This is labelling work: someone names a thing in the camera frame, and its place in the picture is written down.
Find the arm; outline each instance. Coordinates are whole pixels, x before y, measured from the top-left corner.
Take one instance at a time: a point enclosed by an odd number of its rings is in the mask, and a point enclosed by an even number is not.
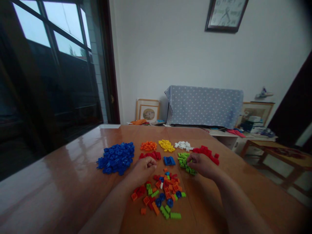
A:
[[[138,160],[132,171],[109,193],[79,233],[119,233],[127,200],[136,187],[147,181],[156,167],[156,161],[151,157]]]
[[[273,233],[239,185],[208,157],[193,153],[188,157],[188,166],[216,183],[231,234]]]

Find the pile of yellow blocks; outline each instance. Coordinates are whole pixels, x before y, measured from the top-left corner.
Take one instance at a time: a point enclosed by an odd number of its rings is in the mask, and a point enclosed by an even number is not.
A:
[[[170,152],[172,153],[176,149],[171,145],[171,142],[168,140],[162,139],[161,141],[158,141],[158,144],[160,145],[161,148],[164,149],[164,152]]]

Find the framed picture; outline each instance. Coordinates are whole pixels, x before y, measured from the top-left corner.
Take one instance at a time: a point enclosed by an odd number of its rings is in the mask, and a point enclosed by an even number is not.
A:
[[[147,122],[153,123],[158,119],[159,107],[150,105],[140,105],[140,118],[145,119]]]
[[[136,103],[137,103],[137,105],[136,105],[136,120],[139,120],[140,106],[141,105],[150,105],[150,106],[156,106],[156,107],[160,106],[160,102],[158,100],[152,100],[152,99],[137,99]]]
[[[211,0],[206,31],[236,33],[248,0]]]
[[[263,125],[265,126],[273,106],[274,103],[244,102],[241,110],[241,115],[237,120],[236,126],[240,126],[240,124],[248,120],[250,116],[261,117],[261,119],[263,120]]]

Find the clock face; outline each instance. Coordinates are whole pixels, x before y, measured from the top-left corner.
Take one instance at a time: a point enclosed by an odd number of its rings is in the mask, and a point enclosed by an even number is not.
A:
[[[237,27],[246,0],[216,0],[211,26]]]

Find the wooden table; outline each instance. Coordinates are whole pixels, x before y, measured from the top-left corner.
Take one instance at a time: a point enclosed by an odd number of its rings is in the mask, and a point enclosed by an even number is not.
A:
[[[2,233],[77,233],[93,215],[105,197],[124,176],[105,175],[96,169],[103,149],[122,142],[134,142],[136,161],[142,142],[160,139],[171,143],[188,141],[192,147],[207,146],[220,154],[220,167],[245,191],[250,200],[276,233],[295,233],[307,217],[308,210],[281,190],[243,159],[198,128],[121,126],[119,129],[95,128],[73,142],[45,156],[0,183],[0,232]],[[174,153],[164,152],[163,156]],[[163,161],[156,174],[162,174]],[[187,197],[178,200],[174,212],[182,220],[165,220],[147,210],[142,199],[130,196],[121,233],[224,233],[227,223],[219,191],[214,182],[201,175],[192,176],[185,169],[167,167],[177,173]]]
[[[284,182],[281,184],[281,187],[284,189],[288,189],[290,186],[295,187],[297,190],[302,192],[303,194],[310,195],[311,192],[306,192],[294,182],[302,175],[303,172],[305,171],[311,171],[312,170],[312,157],[309,155],[305,155],[304,159],[299,159],[299,158],[293,158],[293,157],[287,157],[285,155],[279,154],[275,151],[273,151],[270,148],[267,147],[277,147],[277,148],[283,148],[283,149],[290,149],[289,147],[283,146],[281,144],[278,144],[276,142],[269,142],[269,141],[252,141],[248,140],[246,142],[246,145],[244,146],[242,152],[241,152],[241,157],[244,158],[246,151],[248,147],[252,145],[255,146],[261,150],[263,150],[263,155],[261,156],[258,164],[259,166],[257,168],[259,169],[266,169],[278,176],[279,178],[283,179]],[[267,155],[272,155],[273,157],[280,159],[281,161],[291,165],[294,167],[293,171],[290,173],[288,177],[283,177],[281,174],[278,172],[272,170],[270,167],[266,166],[263,164],[263,161],[266,159]]]

